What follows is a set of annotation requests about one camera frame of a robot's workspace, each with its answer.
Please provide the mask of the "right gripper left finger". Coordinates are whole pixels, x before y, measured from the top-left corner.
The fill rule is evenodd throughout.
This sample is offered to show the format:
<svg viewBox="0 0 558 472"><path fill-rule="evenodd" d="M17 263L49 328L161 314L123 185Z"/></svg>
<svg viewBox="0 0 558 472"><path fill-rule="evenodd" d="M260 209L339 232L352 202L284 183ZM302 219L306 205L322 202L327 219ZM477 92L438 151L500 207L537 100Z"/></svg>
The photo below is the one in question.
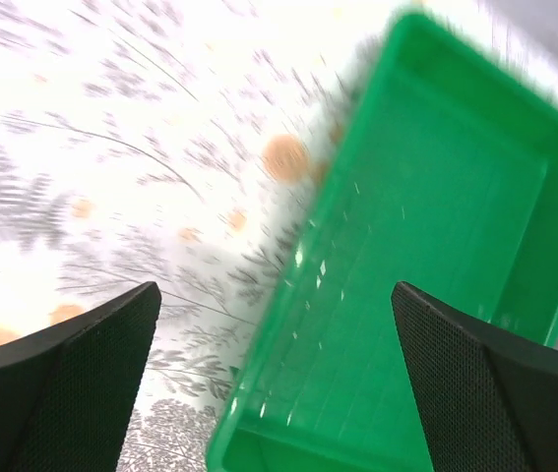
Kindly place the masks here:
<svg viewBox="0 0 558 472"><path fill-rule="evenodd" d="M155 282L0 346L0 471L113 471L151 350Z"/></svg>

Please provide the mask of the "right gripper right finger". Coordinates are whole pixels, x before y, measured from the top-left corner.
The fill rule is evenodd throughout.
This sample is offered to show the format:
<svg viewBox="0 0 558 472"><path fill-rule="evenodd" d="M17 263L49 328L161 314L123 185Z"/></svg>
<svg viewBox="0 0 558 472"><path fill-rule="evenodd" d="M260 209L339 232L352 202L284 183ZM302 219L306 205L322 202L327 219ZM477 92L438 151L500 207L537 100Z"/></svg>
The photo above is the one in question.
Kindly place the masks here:
<svg viewBox="0 0 558 472"><path fill-rule="evenodd" d="M558 350L407 282L391 302L434 470L558 472Z"/></svg>

